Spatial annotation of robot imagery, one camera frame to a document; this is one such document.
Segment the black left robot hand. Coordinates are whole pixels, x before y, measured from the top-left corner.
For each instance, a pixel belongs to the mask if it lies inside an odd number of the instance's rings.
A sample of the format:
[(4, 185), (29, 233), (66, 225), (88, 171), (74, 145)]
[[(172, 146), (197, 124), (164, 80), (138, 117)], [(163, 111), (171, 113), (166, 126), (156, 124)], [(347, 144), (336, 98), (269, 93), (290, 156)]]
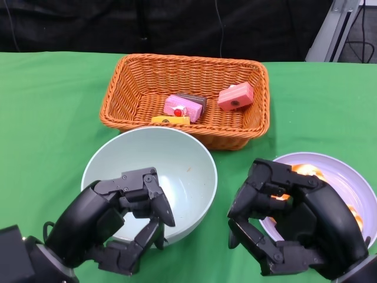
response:
[[(130, 243), (112, 241), (128, 213), (149, 222)], [(164, 227), (175, 225), (157, 171), (148, 167), (89, 184), (44, 235), (44, 244), (68, 268), (93, 260), (99, 269), (133, 275), (148, 248), (164, 248)]]

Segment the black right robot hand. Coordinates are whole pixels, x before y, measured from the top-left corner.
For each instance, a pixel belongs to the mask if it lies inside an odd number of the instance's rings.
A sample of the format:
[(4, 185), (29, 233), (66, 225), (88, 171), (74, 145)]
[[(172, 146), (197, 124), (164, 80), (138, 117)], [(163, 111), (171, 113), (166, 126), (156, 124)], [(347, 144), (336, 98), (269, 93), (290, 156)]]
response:
[(333, 187), (291, 166), (254, 160), (227, 214), (229, 248), (238, 245), (264, 276), (314, 269), (332, 282), (375, 282), (369, 238)]

